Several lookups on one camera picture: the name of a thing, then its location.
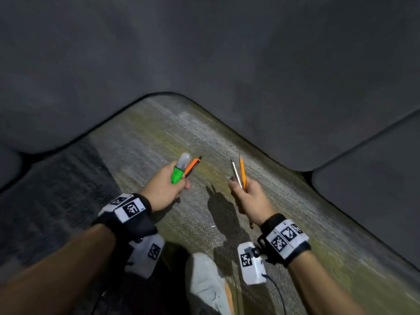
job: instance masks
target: floor mat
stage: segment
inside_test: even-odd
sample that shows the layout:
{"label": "floor mat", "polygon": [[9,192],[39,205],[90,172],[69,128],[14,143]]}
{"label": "floor mat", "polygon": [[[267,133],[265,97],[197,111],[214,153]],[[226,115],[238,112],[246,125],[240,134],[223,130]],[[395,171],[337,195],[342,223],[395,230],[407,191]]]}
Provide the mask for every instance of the floor mat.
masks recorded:
{"label": "floor mat", "polygon": [[[172,246],[204,252],[227,276],[236,314],[282,314],[281,300],[271,284],[246,286],[240,276],[236,248],[260,235],[237,212],[227,186],[229,159],[237,159],[240,152],[247,174],[261,183],[279,212],[305,230],[314,254],[367,314],[420,313],[417,270],[320,197],[300,174],[281,167],[199,106],[176,95],[138,102],[37,164],[3,193],[0,265],[31,265],[50,254],[71,234],[88,227],[107,201],[121,191],[140,190],[158,168],[182,152],[202,155],[203,160],[190,177],[191,189],[155,216],[160,234],[172,243],[163,254],[168,269],[161,273],[178,274],[180,283],[177,270],[182,259],[169,249]],[[266,269],[279,283],[288,313],[305,314],[286,270],[280,265]],[[161,279],[152,282],[162,290]],[[128,296],[144,300],[139,297],[141,285],[132,278],[123,279],[117,293],[124,292],[125,297],[107,298],[98,312],[138,313]],[[171,301],[168,294],[165,291],[161,298]],[[97,296],[95,287],[76,313],[90,314]]]}

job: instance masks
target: yellow pencil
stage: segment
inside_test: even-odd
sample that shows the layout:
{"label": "yellow pencil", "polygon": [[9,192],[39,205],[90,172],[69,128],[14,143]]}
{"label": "yellow pencil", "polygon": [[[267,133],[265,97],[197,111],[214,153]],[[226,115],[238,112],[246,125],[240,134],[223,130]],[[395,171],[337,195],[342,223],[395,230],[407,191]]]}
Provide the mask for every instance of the yellow pencil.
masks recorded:
{"label": "yellow pencil", "polygon": [[[239,166],[241,167],[242,185],[244,186],[244,191],[246,192],[247,191],[247,177],[245,175],[244,161],[242,160],[241,154],[239,154]],[[252,222],[249,222],[249,227],[253,229],[254,224]]]}

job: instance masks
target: silver pen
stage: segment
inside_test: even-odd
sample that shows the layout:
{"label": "silver pen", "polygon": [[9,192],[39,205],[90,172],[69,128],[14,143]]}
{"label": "silver pen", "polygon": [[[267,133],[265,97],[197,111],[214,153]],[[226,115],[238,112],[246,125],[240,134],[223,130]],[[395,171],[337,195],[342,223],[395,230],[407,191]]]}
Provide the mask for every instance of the silver pen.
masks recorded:
{"label": "silver pen", "polygon": [[236,182],[240,185],[240,187],[243,189],[242,181],[239,178],[238,171],[236,170],[234,159],[231,157],[231,165],[232,165],[232,171],[234,172],[234,178]]}

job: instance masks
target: orange pen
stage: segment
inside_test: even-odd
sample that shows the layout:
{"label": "orange pen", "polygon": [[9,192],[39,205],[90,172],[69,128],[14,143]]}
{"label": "orange pen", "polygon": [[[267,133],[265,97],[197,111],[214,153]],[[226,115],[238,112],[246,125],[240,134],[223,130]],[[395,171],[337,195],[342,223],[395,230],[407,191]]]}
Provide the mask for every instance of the orange pen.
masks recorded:
{"label": "orange pen", "polygon": [[[239,166],[241,167],[242,186],[244,188],[244,191],[246,192],[247,191],[247,177],[245,175],[244,161],[242,160],[241,154],[239,154]],[[254,224],[252,222],[249,222],[249,227],[253,229]]]}
{"label": "orange pen", "polygon": [[198,164],[200,163],[201,159],[203,159],[203,157],[202,157],[202,156],[200,156],[200,157],[198,157],[198,158],[195,158],[195,159],[191,162],[191,164],[187,167],[187,169],[185,169],[185,178],[187,178],[187,177],[188,177],[188,176],[192,173],[192,170],[194,170],[194,169],[195,169],[195,167],[197,167],[197,166],[198,166]]}

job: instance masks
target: sneaker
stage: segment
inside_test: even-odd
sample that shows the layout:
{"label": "sneaker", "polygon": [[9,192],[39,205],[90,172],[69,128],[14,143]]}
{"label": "sneaker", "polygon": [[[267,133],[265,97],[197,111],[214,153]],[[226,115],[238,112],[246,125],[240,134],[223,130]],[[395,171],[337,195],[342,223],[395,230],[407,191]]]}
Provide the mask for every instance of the sneaker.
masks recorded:
{"label": "sneaker", "polygon": [[192,315],[233,315],[232,294],[220,270],[206,254],[187,260],[185,284]]}

